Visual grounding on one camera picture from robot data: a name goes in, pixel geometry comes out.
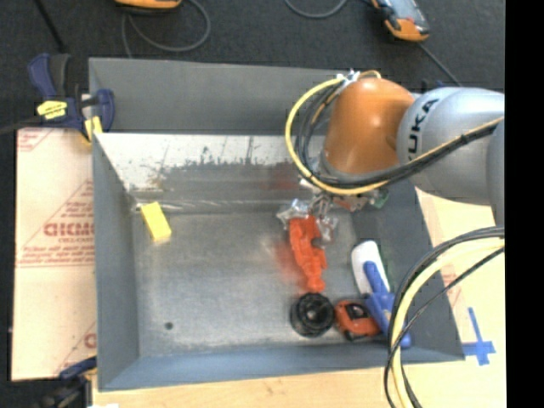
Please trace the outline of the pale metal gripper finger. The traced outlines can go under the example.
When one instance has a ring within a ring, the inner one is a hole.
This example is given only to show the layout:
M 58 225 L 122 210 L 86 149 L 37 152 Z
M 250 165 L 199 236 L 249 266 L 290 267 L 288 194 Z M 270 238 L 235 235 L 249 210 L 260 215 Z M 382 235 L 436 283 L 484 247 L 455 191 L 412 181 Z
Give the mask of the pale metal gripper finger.
M 289 224 L 295 218 L 308 217 L 308 204 L 299 199 L 293 199 L 289 204 L 281 205 L 276 217 L 283 223 Z
M 320 233 L 318 243 L 321 246 L 328 246 L 336 240 L 338 223 L 339 219 L 334 215 L 323 215 L 317 218 L 316 224 Z

